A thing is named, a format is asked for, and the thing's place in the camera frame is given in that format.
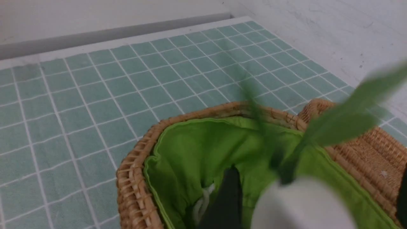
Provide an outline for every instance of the basket rim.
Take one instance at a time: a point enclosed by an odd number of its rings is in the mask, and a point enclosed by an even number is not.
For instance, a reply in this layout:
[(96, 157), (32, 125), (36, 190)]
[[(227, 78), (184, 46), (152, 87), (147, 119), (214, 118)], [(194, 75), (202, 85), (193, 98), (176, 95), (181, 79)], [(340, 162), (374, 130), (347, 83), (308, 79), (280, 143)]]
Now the basket rim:
[[(267, 115), (267, 122), (272, 122), (288, 128), (293, 128), (304, 132), (307, 128), (305, 121), (296, 115), (274, 108), (261, 107)], [(190, 119), (202, 119), (207, 117), (224, 118), (231, 116), (250, 117), (248, 104), (242, 102), (230, 102), (215, 107), (183, 114), (160, 121), (153, 125), (147, 133), (140, 139), (133, 150), (125, 157), (116, 172), (116, 186), (118, 188), (118, 205), (120, 214), (120, 224), (124, 228), (164, 228), (158, 209), (154, 203), (153, 196), (143, 176), (143, 164), (150, 155), (161, 133), (170, 125), (184, 122)], [(341, 144), (341, 148), (350, 148), (346, 144)], [(358, 167), (368, 165), (355, 158), (352, 154), (342, 156), (333, 147), (324, 147), (333, 161), (338, 163), (348, 174), (350, 174), (372, 198), (385, 210), (385, 212), (395, 221), (396, 208), (385, 198), (381, 192), (373, 186)]]

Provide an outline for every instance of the woven rattan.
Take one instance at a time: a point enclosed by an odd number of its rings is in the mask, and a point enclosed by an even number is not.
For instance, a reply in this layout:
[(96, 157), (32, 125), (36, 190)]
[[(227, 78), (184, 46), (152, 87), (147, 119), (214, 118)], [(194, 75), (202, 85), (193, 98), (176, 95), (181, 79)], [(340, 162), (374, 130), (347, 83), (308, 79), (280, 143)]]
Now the woven rattan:
[[(301, 112), (301, 116), (305, 118), (306, 121), (309, 121), (311, 117), (317, 116), (320, 113), (318, 110), (319, 107), (321, 106), (318, 103), (312, 101), (307, 105), (304, 111)], [(307, 127), (305, 121), (287, 112), (273, 108), (262, 109), (267, 114), (268, 122), (299, 131), (305, 131)], [(175, 123), (191, 119), (209, 117), (225, 118), (231, 116), (249, 117), (247, 105), (244, 102), (226, 103), (216, 107), (169, 118), (150, 128), (144, 137), (137, 142), (134, 149), (123, 159), (116, 173), (116, 185), (118, 188), (117, 202), (122, 229), (164, 227), (158, 209), (155, 206), (153, 196), (144, 180), (142, 170), (145, 159), (153, 151), (154, 145), (165, 128)], [(400, 163), (406, 160), (406, 157), (403, 156), (406, 152), (405, 150), (402, 150), (400, 143), (379, 128), (375, 132), (375, 135), (366, 134), (366, 137), (363, 137), (362, 139), (366, 142), (363, 147), (366, 147), (367, 150), (380, 149), (381, 155), (390, 154), (386, 153), (389, 149), (397, 148), (399, 150), (398, 152), (392, 152), (392, 156), (382, 156), (385, 158), (386, 162), (388, 162), (385, 166), (393, 168), (393, 170), (387, 170), (388, 179), (379, 179), (382, 175), (380, 173), (376, 174), (376, 167), (375, 169), (372, 169), (372, 166), (369, 164), (371, 163), (370, 159), (362, 159), (362, 157), (359, 156), (363, 150), (366, 150), (365, 148), (360, 147), (360, 144), (356, 143), (355, 148), (353, 148), (352, 144), (344, 144), (335, 146), (335, 148), (326, 147), (325, 149), (331, 158), (351, 174), (360, 185), (373, 196), (392, 219), (395, 219), (394, 214), (396, 208), (394, 206), (394, 200), (397, 195), (395, 188), (400, 185), (400, 172), (403, 170), (403, 166), (401, 166)]]

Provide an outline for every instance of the white object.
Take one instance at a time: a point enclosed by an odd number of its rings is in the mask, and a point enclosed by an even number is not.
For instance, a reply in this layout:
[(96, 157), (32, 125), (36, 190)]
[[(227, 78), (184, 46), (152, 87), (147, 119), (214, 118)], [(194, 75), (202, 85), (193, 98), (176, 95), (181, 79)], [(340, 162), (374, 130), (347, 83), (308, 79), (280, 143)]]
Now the white object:
[(355, 229), (352, 217), (331, 189), (313, 178), (270, 185), (259, 198), (251, 229)]
[(0, 1), (0, 59), (229, 18), (216, 0)]
[(193, 209), (193, 218), (195, 225), (198, 225), (201, 221), (203, 215), (205, 214), (206, 209), (209, 205), (209, 196), (215, 190), (215, 183), (211, 184), (209, 187), (202, 189), (203, 196), (195, 203)]

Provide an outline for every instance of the white floor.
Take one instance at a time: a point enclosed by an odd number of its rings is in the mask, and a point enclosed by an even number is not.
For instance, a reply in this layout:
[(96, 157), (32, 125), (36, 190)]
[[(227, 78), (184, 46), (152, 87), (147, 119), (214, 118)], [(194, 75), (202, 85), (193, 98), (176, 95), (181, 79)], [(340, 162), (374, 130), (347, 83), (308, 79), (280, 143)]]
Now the white floor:
[(216, 0), (3, 0), (0, 59), (229, 18)]

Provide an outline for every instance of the wicker basket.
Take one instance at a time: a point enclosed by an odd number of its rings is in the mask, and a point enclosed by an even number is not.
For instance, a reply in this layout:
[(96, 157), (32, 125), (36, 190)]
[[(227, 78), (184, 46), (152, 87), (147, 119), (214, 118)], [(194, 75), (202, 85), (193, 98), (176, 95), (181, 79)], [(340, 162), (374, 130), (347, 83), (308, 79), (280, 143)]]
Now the wicker basket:
[[(287, 112), (282, 112), (272, 108), (263, 108), (268, 114), (268, 122), (272, 122), (287, 128), (305, 131), (307, 124), (297, 116), (293, 116)], [(308, 110), (302, 113), (304, 117), (311, 117), (313, 114), (319, 114), (313, 106), (308, 106)], [(189, 114), (180, 115), (174, 118), (163, 120), (151, 127), (144, 137), (137, 142), (134, 149), (123, 159), (117, 173), (117, 188), (118, 188), (118, 210), (120, 214), (120, 224), (122, 229), (144, 229), (144, 228), (163, 228), (153, 197), (147, 187), (143, 177), (143, 164), (148, 155), (152, 152), (155, 143), (159, 136), (170, 125), (187, 121), (190, 119), (202, 118), (224, 118), (230, 116), (245, 116), (249, 117), (248, 107), (242, 102), (232, 102), (219, 105), (213, 108), (192, 112)], [(391, 145), (395, 142), (382, 139), (383, 145)], [(369, 173), (372, 169), (367, 169), (367, 163), (355, 156), (357, 149), (352, 149), (351, 145), (340, 145), (336, 149), (332, 147), (325, 148), (331, 158), (352, 175), (359, 184), (369, 191), (373, 198), (383, 207), (383, 209), (393, 218), (395, 207), (385, 193), (391, 194), (391, 197), (396, 197), (396, 193), (386, 183), (374, 185), (371, 182)], [(388, 189), (387, 192), (382, 192), (383, 188)]]
[[(298, 117), (308, 123), (335, 103), (311, 100)], [(407, 149), (379, 127), (345, 144), (333, 146), (374, 188), (369, 190), (385, 212), (395, 221), (396, 200), (407, 164)]]

